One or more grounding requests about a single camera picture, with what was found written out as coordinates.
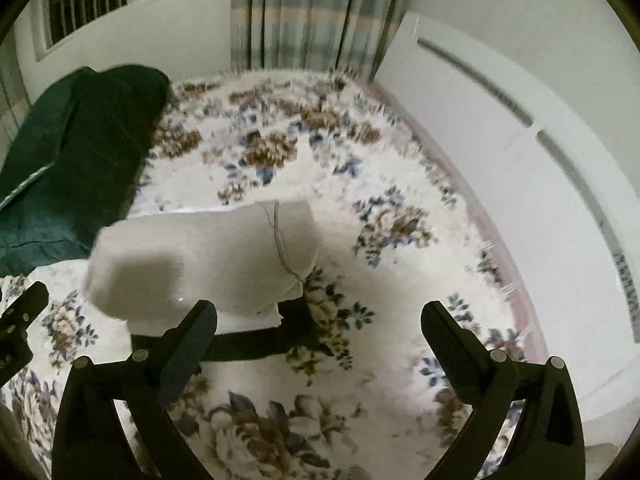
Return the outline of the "beige long-sleeve shirt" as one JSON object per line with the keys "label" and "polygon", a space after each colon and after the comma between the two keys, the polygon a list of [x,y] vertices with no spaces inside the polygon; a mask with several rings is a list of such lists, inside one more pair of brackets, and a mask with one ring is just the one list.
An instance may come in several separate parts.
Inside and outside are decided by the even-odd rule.
{"label": "beige long-sleeve shirt", "polygon": [[188,312],[200,300],[217,312],[260,312],[302,296],[320,247],[306,202],[122,220],[99,232],[84,295],[126,322]]}

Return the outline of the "black folded clothes stack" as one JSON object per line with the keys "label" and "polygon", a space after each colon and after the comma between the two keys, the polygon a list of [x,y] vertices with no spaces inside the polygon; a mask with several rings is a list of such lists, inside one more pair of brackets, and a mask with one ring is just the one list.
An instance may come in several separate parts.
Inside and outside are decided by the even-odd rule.
{"label": "black folded clothes stack", "polygon": [[290,350],[305,347],[332,354],[320,341],[320,328],[314,322],[310,307],[304,297],[281,301],[277,305],[281,315],[280,325],[230,334],[206,335],[209,346],[202,355],[202,362],[255,361],[287,354]]}

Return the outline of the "dark green quilt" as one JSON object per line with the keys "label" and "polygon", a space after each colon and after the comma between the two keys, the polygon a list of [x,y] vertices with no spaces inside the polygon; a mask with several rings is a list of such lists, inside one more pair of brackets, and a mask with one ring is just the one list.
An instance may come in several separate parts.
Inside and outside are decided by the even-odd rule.
{"label": "dark green quilt", "polygon": [[54,165],[1,208],[2,275],[88,258],[100,229],[128,212],[169,79],[137,64],[94,71]]}

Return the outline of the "dark green pillow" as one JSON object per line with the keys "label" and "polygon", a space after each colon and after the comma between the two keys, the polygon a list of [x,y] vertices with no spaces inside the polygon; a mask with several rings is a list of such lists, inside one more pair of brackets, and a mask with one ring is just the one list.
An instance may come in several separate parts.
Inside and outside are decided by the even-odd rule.
{"label": "dark green pillow", "polygon": [[79,102],[77,86],[95,73],[87,66],[78,68],[51,84],[32,106],[4,160],[1,208],[54,165]]}

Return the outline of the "white folded garment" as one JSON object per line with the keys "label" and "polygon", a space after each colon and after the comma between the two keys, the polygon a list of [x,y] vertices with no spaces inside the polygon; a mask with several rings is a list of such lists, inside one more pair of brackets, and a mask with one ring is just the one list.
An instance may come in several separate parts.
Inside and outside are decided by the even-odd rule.
{"label": "white folded garment", "polygon": [[[139,318],[128,321],[127,328],[131,335],[160,337],[171,328],[177,327],[185,317],[186,311],[172,315],[162,314],[159,318]],[[249,314],[218,312],[217,318],[217,335],[263,330],[281,324],[281,315],[275,304],[270,304],[260,312]]]}

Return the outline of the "white headboard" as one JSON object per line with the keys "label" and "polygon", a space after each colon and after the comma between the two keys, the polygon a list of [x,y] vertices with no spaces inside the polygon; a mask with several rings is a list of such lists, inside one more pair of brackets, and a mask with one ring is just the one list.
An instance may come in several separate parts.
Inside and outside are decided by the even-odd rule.
{"label": "white headboard", "polygon": [[375,76],[469,185],[506,245],[582,417],[639,396],[639,201],[602,142],[539,79],[407,13]]}

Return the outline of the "green left curtain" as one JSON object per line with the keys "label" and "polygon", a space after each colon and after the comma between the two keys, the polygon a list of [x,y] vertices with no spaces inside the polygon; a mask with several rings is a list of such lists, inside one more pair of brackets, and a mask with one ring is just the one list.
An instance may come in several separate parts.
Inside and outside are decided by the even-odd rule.
{"label": "green left curtain", "polygon": [[4,162],[30,107],[17,62],[13,32],[9,32],[1,44],[0,99],[0,153]]}

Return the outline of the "green curtain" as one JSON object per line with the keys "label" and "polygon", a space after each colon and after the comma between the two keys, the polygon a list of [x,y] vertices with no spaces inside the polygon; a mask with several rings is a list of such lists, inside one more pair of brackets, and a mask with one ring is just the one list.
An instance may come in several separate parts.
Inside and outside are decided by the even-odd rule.
{"label": "green curtain", "polygon": [[352,70],[373,78],[407,0],[231,0],[235,70]]}
{"label": "green curtain", "polygon": [[30,107],[17,62],[13,32],[9,32],[1,44],[0,99],[0,153],[4,162]]}

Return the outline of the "floral bed sheet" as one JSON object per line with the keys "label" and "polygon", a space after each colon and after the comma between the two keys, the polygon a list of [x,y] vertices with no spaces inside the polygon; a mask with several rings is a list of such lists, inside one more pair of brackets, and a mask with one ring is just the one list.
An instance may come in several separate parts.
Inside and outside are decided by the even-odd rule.
{"label": "floral bed sheet", "polygon": [[[435,144],[347,74],[169,81],[119,221],[267,200],[314,215],[321,247],[300,297],[332,354],[201,361],[166,413],[210,478],[427,477],[472,410],[423,338],[424,304],[440,301],[486,348],[532,358],[530,302],[496,229]],[[126,360],[160,338],[131,335],[85,297],[89,257],[1,273],[3,312],[35,282],[49,292],[27,330],[32,360],[1,387],[1,452],[17,477],[53,479],[75,360]],[[127,404],[114,404],[141,470],[160,478]]]}

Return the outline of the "green right curtain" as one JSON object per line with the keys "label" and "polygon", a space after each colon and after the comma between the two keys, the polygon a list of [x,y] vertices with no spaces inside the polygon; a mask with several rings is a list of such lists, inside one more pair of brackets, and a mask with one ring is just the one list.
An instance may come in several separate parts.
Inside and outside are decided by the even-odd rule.
{"label": "green right curtain", "polygon": [[231,0],[235,70],[352,70],[373,78],[407,0]]}

